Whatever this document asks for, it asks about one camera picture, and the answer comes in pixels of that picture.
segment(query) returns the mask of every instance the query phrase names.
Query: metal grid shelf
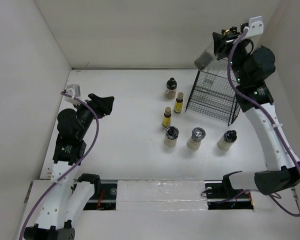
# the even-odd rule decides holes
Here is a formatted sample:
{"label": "metal grid shelf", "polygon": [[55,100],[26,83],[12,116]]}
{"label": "metal grid shelf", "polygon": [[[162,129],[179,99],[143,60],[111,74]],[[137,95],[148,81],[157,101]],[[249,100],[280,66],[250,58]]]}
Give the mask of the metal grid shelf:
{"label": "metal grid shelf", "polygon": [[[186,110],[190,109],[233,124],[240,112],[235,92],[228,83],[228,61],[215,60],[203,71],[198,71]],[[236,79],[231,72],[231,79]]]}

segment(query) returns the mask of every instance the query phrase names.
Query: white wall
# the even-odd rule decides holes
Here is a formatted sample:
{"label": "white wall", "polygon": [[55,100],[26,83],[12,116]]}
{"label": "white wall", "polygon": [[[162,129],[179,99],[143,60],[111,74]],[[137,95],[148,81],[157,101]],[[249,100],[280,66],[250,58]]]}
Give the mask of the white wall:
{"label": "white wall", "polygon": [[[300,129],[300,0],[286,2],[280,21],[272,29],[273,39],[268,47],[275,53],[276,69]],[[290,131],[296,129],[297,126],[290,126]],[[293,140],[293,147],[298,148],[300,138]],[[300,199],[300,184],[296,190]]]}
{"label": "white wall", "polygon": [[32,0],[0,0],[0,240],[37,179],[70,66]]}
{"label": "white wall", "polygon": [[74,68],[193,68],[212,32],[280,0],[34,0]]}

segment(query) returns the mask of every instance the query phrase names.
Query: yellow label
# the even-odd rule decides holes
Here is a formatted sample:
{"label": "yellow label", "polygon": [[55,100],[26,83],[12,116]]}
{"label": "yellow label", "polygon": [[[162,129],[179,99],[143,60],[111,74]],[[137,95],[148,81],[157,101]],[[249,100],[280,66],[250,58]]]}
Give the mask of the yellow label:
{"label": "yellow label", "polygon": [[162,125],[167,128],[167,127],[170,127],[170,124],[171,124],[171,117],[163,116]]}
{"label": "yellow label", "polygon": [[177,102],[177,101],[175,101],[173,111],[176,112],[177,114],[181,113],[181,111],[182,111],[182,103],[183,102]]}

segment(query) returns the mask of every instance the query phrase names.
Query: screw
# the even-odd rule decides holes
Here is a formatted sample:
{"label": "screw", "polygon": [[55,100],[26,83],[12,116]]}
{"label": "screw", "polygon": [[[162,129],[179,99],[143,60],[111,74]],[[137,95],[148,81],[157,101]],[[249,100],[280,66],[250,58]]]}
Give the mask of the screw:
{"label": "screw", "polygon": [[111,195],[116,195],[117,194],[117,189],[116,188],[111,188],[110,189],[110,194]]}
{"label": "screw", "polygon": [[207,194],[212,194],[212,187],[208,186],[206,189],[205,189],[205,192]]}

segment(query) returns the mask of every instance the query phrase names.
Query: white table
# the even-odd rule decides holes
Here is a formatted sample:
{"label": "white table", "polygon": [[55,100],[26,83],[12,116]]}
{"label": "white table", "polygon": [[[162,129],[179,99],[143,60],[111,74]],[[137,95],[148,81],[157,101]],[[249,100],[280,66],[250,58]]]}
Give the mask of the white table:
{"label": "white table", "polygon": [[[166,201],[171,200],[171,195],[162,195],[148,182],[146,187],[128,187],[129,184],[125,186],[125,182],[120,181],[117,210],[84,211],[75,227],[76,240],[300,240],[300,218],[287,215],[269,197],[257,192],[252,193],[254,210],[207,210],[206,200],[198,195],[201,188],[198,180],[220,180],[233,171],[262,171],[266,167],[257,135],[243,113],[230,128],[226,122],[215,118],[192,111],[184,113],[196,74],[197,71],[191,69],[71,71],[67,84],[79,84],[83,99],[89,93],[115,97],[113,111],[100,120],[97,143],[82,162],[77,176],[93,173],[103,180],[179,179],[185,183],[181,186],[187,186],[172,189],[176,191],[174,199]],[[182,113],[172,114],[172,125],[180,131],[173,148],[164,145],[161,125],[165,107],[173,107],[175,103],[164,97],[165,84],[170,77],[176,79],[178,91],[184,93]],[[60,111],[71,107],[63,99]],[[34,181],[23,219],[51,184],[43,179],[51,176],[58,135],[56,127],[57,123],[42,168],[42,180]],[[206,131],[206,138],[197,151],[187,147],[194,127]],[[237,131],[238,140],[229,151],[222,151],[217,141],[228,129]],[[88,146],[95,130],[93,122],[84,139]],[[139,194],[142,189],[148,194]],[[291,191],[288,189],[280,194],[280,202],[297,212]],[[33,225],[40,206],[28,226]]]}
{"label": "white table", "polygon": [[[94,173],[110,180],[222,179],[234,171],[266,169],[257,135],[241,112],[229,128],[227,122],[197,112],[185,112],[197,71],[174,70],[73,70],[67,84],[79,84],[83,99],[94,93],[114,96],[111,115],[100,119],[95,147],[81,164],[77,177]],[[177,145],[164,144],[162,127],[165,107],[173,108],[175,100],[164,97],[166,82],[174,77],[177,90],[184,93],[182,113],[172,113],[172,126],[179,129]],[[71,108],[64,99],[60,111]],[[202,127],[206,137],[201,147],[187,147],[191,131]],[[228,129],[237,131],[238,140],[229,151],[217,147],[217,141]],[[93,122],[84,138],[89,147],[95,135]],[[51,176],[52,157],[57,139],[57,123],[51,136],[40,178]]]}

